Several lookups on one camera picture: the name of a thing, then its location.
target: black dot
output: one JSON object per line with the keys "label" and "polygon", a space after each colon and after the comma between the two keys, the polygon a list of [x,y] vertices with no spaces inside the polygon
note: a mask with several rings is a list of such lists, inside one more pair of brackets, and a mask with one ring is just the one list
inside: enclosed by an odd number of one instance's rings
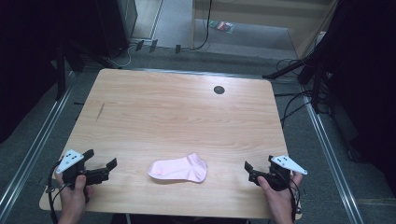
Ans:
{"label": "black dot", "polygon": [[215,87],[214,91],[215,91],[215,93],[217,93],[217,94],[223,94],[223,93],[225,92],[224,88],[221,87],[221,86]]}

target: wooden table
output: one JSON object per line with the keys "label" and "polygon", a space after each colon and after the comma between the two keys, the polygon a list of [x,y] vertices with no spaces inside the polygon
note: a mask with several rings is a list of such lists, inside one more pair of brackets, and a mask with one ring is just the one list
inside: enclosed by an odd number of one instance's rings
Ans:
{"label": "wooden table", "polygon": [[[192,0],[192,49],[195,19],[207,20],[209,2]],[[336,4],[337,0],[213,0],[210,20],[288,28],[297,57],[302,59],[319,33],[327,30]]]}
{"label": "wooden table", "polygon": [[[244,163],[268,172],[268,156],[288,152],[268,81],[110,69],[99,73],[69,148],[94,149],[89,170],[118,160],[88,211],[192,217],[269,217]],[[207,163],[200,184],[147,173],[154,161],[194,152]],[[40,207],[49,209],[46,193]]]}

